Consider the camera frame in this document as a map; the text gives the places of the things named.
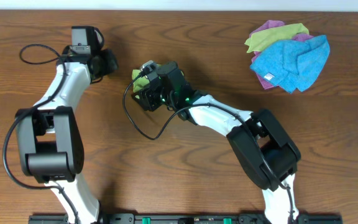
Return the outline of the bright green microfiber cloth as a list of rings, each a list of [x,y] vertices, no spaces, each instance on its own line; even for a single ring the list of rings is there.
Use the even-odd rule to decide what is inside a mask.
[[[140,73],[140,69],[132,71],[132,87],[133,93],[137,90],[140,90],[142,87],[146,86],[149,83],[147,77],[143,77]]]

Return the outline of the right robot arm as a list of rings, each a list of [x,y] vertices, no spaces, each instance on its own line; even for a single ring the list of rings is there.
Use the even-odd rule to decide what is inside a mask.
[[[270,223],[295,223],[293,183],[300,151],[269,110],[257,113],[235,109],[210,94],[194,90],[182,73],[132,76],[131,97],[145,111],[165,105],[174,116],[204,126],[224,136],[248,178],[265,200]]]

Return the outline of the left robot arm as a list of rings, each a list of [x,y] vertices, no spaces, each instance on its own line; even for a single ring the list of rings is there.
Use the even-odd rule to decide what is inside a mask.
[[[68,223],[96,223],[100,204],[82,175],[85,150],[75,119],[84,91],[118,68],[112,50],[70,46],[57,59],[44,96],[15,115],[22,171],[49,189],[67,212]]]

